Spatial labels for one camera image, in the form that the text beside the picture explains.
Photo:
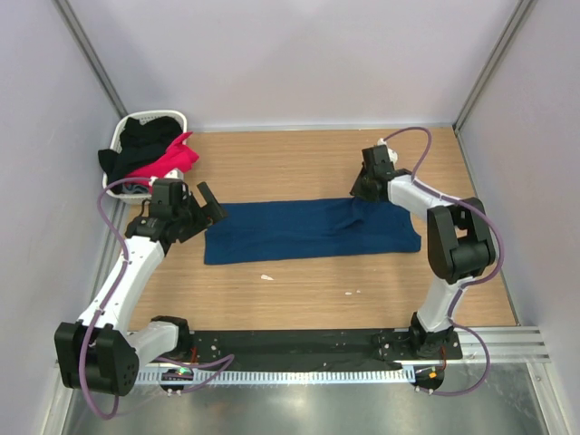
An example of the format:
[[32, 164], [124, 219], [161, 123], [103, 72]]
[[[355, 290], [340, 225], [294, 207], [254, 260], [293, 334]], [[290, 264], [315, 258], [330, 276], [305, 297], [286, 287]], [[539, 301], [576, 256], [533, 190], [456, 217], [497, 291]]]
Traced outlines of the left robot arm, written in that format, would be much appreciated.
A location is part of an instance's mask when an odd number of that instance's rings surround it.
[[158, 315], [130, 333], [132, 313], [153, 272], [172, 245], [184, 243], [227, 217], [207, 183], [198, 184], [199, 204], [181, 179], [152, 183], [152, 195], [120, 237], [121, 254], [101, 291], [73, 323], [54, 334], [63, 385], [125, 396], [139, 370], [162, 356], [187, 356], [192, 338], [187, 320]]

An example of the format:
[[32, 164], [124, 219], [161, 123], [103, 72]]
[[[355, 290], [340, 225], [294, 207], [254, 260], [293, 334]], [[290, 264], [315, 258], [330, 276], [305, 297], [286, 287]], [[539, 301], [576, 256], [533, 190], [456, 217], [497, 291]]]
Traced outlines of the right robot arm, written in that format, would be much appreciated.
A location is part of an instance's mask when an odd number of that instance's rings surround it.
[[496, 249], [483, 203], [459, 199], [427, 186], [406, 169], [396, 169], [390, 149], [362, 150], [362, 168], [351, 194], [389, 202], [427, 226], [427, 256], [434, 274], [425, 302], [412, 315], [407, 351], [412, 359], [435, 359], [451, 343], [454, 312], [465, 288], [496, 261]]

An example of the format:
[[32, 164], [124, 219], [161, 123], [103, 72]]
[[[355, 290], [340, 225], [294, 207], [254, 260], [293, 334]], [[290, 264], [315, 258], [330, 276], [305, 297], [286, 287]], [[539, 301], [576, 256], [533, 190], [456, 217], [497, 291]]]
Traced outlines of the blue t shirt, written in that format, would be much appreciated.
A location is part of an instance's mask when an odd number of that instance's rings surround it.
[[410, 213], [358, 198], [229, 203], [227, 218], [206, 232], [204, 263], [417, 253]]

